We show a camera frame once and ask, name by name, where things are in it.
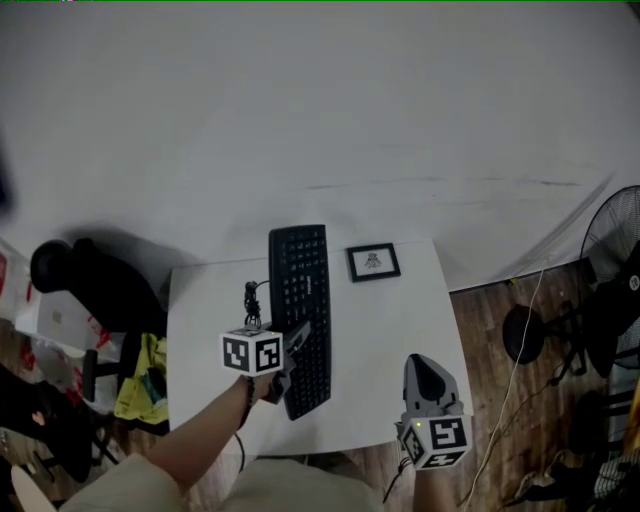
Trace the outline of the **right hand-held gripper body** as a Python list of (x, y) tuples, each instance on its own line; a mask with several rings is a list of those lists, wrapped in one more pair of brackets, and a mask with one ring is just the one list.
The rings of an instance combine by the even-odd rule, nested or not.
[(396, 431), (416, 471), (454, 467), (473, 447), (471, 417), (461, 402), (429, 414), (406, 412)]

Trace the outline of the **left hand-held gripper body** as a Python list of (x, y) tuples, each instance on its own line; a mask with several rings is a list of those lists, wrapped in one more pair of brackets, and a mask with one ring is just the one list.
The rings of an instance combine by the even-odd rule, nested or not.
[(276, 331), (244, 326), (219, 336), (222, 367), (247, 378), (273, 375), (269, 403), (280, 403), (291, 386), (295, 367), (286, 351), (285, 336)]

